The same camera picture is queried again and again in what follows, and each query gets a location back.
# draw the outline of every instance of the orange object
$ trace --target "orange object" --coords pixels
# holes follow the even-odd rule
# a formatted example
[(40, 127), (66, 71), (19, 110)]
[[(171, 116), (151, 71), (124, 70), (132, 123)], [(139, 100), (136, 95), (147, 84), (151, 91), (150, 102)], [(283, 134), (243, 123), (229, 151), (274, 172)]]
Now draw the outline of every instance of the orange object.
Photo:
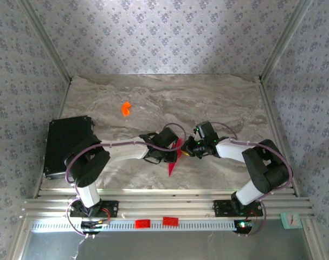
[(122, 113), (124, 116), (128, 116), (131, 112), (130, 112), (130, 108), (132, 107), (132, 105), (127, 101), (122, 105)]

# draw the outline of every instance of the black case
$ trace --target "black case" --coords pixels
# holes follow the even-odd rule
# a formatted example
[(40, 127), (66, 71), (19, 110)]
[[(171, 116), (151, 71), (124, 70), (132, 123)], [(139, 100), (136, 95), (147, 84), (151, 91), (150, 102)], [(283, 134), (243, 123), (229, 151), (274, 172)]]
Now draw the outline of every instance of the black case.
[(89, 116), (53, 120), (49, 124), (43, 172), (46, 178), (64, 178), (65, 157), (74, 147), (93, 134)]

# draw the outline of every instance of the marble table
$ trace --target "marble table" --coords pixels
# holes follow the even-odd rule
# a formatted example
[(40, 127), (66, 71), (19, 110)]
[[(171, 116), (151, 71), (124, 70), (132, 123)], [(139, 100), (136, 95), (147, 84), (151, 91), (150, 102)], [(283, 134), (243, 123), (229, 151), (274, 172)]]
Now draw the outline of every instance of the marble table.
[[(121, 106), (129, 101), (131, 113)], [(197, 123), (219, 121), (240, 140), (272, 139), (257, 84), (251, 75), (98, 75), (74, 77), (62, 118), (89, 115), (99, 139), (123, 140), (159, 131), (168, 122), (193, 134)], [(222, 126), (218, 135), (231, 136)], [(182, 137), (178, 127), (172, 128)], [(171, 177), (168, 164), (144, 160), (110, 163), (97, 181), (106, 189), (238, 189), (249, 180), (245, 165), (213, 156), (183, 155)], [(42, 189), (69, 187), (64, 179), (43, 180)]]

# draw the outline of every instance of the wall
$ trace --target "wall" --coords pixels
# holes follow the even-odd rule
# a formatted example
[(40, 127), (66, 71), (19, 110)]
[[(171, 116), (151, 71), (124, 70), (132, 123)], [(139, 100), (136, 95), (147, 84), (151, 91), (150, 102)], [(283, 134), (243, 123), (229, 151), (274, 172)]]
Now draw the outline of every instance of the wall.
[(266, 88), (329, 251), (329, 0), (314, 0)]
[(33, 0), (71, 75), (260, 74), (297, 0)]
[(48, 122), (66, 88), (15, 1), (0, 1), (0, 259), (22, 199), (33, 195)]

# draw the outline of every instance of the red tape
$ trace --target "red tape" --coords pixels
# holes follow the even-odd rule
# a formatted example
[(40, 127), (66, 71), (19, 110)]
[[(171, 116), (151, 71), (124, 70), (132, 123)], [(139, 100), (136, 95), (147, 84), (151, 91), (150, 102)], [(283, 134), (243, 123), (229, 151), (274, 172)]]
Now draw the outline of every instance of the red tape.
[(136, 229), (149, 229), (151, 227), (151, 221), (149, 219), (136, 220)]
[(179, 219), (178, 218), (171, 218), (171, 217), (163, 217), (163, 225), (164, 226), (178, 226)]

